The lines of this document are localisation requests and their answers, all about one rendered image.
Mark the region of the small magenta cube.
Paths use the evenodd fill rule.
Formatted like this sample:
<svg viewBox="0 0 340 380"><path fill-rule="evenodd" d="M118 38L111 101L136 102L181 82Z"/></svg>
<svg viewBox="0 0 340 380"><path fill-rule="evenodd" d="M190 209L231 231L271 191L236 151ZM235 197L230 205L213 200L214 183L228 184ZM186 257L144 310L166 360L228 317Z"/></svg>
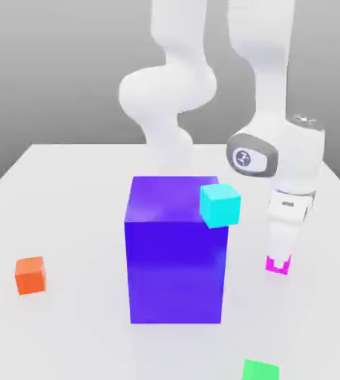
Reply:
<svg viewBox="0 0 340 380"><path fill-rule="evenodd" d="M266 260L266 270L269 272L274 272L282 275L287 275L290 267L292 255L289 256L288 260L282 263L282 266L277 267L275 265L275 261L270 257L267 256Z"/></svg>

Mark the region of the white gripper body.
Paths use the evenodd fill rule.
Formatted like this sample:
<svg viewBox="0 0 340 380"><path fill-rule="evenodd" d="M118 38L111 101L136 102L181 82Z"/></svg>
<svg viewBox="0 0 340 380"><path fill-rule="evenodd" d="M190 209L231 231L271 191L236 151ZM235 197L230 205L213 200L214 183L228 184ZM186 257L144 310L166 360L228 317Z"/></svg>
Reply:
<svg viewBox="0 0 340 380"><path fill-rule="evenodd" d="M288 259L301 229L301 223L271 220L269 222L269 256Z"/></svg>

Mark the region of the small green cube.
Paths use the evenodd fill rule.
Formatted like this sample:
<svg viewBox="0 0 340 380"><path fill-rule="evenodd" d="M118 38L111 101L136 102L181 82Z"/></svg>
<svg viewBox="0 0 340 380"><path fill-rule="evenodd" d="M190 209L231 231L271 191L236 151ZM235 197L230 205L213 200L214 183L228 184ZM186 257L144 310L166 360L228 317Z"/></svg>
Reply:
<svg viewBox="0 0 340 380"><path fill-rule="evenodd" d="M246 359L241 380L280 380L280 369L273 364Z"/></svg>

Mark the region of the large blue box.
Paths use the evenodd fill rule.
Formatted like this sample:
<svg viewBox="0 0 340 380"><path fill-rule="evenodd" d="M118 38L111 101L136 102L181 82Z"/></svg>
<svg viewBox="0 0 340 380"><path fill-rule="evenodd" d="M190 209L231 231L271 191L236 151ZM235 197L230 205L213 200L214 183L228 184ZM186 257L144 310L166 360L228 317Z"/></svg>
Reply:
<svg viewBox="0 0 340 380"><path fill-rule="evenodd" d="M124 220L131 323L220 323L229 230L200 216L200 188L216 183L133 178Z"/></svg>

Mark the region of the small cyan cube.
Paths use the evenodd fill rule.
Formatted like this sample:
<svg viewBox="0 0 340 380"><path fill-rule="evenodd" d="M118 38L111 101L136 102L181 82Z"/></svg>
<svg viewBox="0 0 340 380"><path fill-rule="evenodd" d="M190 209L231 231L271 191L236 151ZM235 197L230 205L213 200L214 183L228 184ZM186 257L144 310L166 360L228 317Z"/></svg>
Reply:
<svg viewBox="0 0 340 380"><path fill-rule="evenodd" d="M200 215L209 229L239 223L241 195L226 183L200 187Z"/></svg>

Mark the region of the small orange cube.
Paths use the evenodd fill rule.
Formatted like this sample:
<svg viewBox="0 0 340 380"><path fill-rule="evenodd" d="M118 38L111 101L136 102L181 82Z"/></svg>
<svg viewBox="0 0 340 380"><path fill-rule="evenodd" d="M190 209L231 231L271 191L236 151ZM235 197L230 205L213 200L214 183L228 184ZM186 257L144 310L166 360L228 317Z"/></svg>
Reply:
<svg viewBox="0 0 340 380"><path fill-rule="evenodd" d="M15 279L20 295L45 291L46 273L43 257L18 259L16 261Z"/></svg>

